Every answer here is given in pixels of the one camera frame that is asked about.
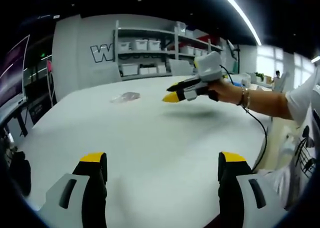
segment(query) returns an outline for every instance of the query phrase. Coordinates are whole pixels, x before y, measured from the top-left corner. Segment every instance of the table surface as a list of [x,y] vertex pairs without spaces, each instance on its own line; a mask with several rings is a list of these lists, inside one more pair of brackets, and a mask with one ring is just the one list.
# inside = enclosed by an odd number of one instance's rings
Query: table surface
[[[206,96],[165,103],[166,89],[187,77],[123,81],[76,91],[32,128],[21,145],[31,164],[29,200],[46,191],[81,157],[107,154],[108,228],[201,228],[220,212],[218,155],[244,156],[252,167],[261,126],[239,106]],[[126,93],[140,98],[112,103]],[[252,112],[267,126],[270,118]]]

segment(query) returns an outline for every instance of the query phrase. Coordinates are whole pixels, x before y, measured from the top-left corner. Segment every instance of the hand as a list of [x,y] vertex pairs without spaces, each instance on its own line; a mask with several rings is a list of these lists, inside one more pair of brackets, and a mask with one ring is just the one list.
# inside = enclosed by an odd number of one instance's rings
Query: hand
[[242,89],[240,87],[234,86],[223,79],[210,83],[209,90],[217,92],[218,99],[221,102],[238,104],[242,97]]

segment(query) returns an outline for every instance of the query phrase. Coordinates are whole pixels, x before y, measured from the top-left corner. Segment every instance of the potted plant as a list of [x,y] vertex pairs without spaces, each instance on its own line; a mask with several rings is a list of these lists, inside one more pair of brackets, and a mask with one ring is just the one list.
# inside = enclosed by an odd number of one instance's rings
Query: potted plant
[[261,82],[264,82],[264,79],[265,79],[265,74],[263,74],[263,73],[258,73],[258,72],[255,72],[255,76],[256,76],[256,77],[260,77],[260,78],[261,78]]

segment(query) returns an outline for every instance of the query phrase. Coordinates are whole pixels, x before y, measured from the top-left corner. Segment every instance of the white sleeve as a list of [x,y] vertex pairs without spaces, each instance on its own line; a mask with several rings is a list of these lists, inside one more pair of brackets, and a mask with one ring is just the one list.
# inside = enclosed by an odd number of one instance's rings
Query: white sleeve
[[317,73],[315,72],[297,89],[285,94],[290,114],[299,126],[302,125],[306,118],[311,101],[311,93],[316,84],[316,77]]

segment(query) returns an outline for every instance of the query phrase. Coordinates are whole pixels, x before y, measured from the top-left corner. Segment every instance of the ceiling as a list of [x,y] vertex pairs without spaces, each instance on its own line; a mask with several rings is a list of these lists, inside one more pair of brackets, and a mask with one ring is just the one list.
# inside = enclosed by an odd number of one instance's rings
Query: ceiling
[[[231,40],[254,45],[253,35],[226,0],[14,0],[3,12],[1,54],[31,33],[31,44],[50,41],[57,19],[81,14],[138,14],[182,21],[191,27]],[[255,28],[262,44],[312,58],[319,43],[316,0],[235,0]]]

